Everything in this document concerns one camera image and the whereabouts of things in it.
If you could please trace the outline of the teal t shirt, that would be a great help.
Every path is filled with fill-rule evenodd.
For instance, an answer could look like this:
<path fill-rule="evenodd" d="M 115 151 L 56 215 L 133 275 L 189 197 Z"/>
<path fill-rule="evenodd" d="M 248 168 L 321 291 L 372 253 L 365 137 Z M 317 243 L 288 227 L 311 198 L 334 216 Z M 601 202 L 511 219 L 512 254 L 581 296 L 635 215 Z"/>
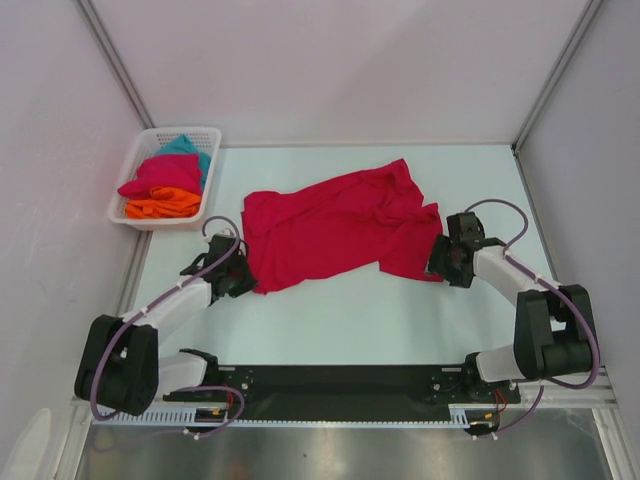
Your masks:
<path fill-rule="evenodd" d="M 200 184 L 202 189 L 205 188 L 212 161 L 208 153 L 199 150 L 186 135 L 180 135 L 154 153 L 154 155 L 164 154 L 197 154 L 198 168 L 201 171 Z"/>

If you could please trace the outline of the magenta t shirt in basket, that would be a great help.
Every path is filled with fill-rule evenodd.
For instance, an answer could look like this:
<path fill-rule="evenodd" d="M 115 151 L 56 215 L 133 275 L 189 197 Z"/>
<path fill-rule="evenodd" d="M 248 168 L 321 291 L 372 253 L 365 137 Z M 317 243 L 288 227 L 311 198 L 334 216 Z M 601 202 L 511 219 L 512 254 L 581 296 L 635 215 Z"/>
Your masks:
<path fill-rule="evenodd" d="M 164 154 L 147 158 L 136 170 L 135 178 L 117 189 L 130 200 L 145 199 L 154 187 L 176 187 L 202 194 L 197 154 Z"/>

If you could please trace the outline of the crimson red t shirt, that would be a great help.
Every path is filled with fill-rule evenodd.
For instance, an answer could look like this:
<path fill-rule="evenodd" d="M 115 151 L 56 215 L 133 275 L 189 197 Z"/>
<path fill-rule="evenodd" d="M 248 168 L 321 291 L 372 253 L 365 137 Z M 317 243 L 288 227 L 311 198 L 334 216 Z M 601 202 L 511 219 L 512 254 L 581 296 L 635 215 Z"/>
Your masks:
<path fill-rule="evenodd" d="M 372 263 L 401 278 L 442 279 L 426 271 L 443 232 L 439 207 L 425 203 L 403 159 L 293 193 L 253 192 L 241 217 L 260 294 Z"/>

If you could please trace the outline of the white plastic laundry basket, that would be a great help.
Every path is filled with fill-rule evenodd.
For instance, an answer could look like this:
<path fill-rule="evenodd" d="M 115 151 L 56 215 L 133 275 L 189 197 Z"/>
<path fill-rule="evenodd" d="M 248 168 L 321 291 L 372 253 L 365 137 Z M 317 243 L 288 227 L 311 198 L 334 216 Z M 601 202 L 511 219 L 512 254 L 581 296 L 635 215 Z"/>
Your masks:
<path fill-rule="evenodd" d="M 163 127 L 140 133 L 121 169 L 109 220 L 142 231 L 199 228 L 221 139 L 213 127 Z"/>

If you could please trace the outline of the orange t shirt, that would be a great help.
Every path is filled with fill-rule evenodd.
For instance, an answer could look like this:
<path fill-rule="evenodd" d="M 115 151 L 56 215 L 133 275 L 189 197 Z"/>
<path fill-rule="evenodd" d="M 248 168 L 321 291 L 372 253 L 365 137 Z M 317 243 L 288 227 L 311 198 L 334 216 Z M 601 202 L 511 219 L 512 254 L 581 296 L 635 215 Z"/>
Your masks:
<path fill-rule="evenodd" d="M 125 215 L 135 220 L 189 218 L 195 216 L 201 196 L 176 187 L 154 187 L 145 199 L 129 200 Z"/>

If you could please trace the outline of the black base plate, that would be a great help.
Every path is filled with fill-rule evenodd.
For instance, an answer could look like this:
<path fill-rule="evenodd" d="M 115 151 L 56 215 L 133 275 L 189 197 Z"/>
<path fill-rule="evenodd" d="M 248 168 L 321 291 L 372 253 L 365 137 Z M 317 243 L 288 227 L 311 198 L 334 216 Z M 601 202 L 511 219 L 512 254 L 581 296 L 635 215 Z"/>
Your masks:
<path fill-rule="evenodd" d="M 248 421 L 444 421 L 454 404 L 521 403 L 507 381 L 483 382 L 463 365 L 221 366 L 205 384 L 238 390 Z"/>

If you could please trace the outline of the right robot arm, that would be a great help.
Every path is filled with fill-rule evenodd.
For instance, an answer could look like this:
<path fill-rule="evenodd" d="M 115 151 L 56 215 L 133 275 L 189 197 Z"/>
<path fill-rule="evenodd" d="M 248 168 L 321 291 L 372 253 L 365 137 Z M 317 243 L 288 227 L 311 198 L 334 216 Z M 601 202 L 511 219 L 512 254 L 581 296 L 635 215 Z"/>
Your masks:
<path fill-rule="evenodd" d="M 451 215 L 446 223 L 448 232 L 436 237 L 426 272 L 464 289 L 480 279 L 515 307 L 512 343 L 467 356 L 470 370 L 461 376 L 463 393 L 484 401 L 498 382 L 590 387 L 600 371 L 601 354 L 587 290 L 534 272 L 508 243 L 486 236 L 472 211 Z"/>

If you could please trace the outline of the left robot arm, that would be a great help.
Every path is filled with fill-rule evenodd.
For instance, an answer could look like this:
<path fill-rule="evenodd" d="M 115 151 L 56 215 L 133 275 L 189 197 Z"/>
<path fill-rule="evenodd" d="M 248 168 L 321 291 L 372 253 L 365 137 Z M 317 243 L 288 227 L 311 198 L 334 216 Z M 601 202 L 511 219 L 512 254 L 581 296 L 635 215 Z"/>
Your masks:
<path fill-rule="evenodd" d="M 221 387 L 216 356 L 183 348 L 160 355 L 160 346 L 180 327 L 224 297 L 257 286 L 249 268 L 248 243 L 216 234 L 174 286 L 149 305 L 122 316 L 101 315 L 91 324 L 74 384 L 94 418 L 139 416 L 158 397 L 193 393 L 207 400 Z"/>

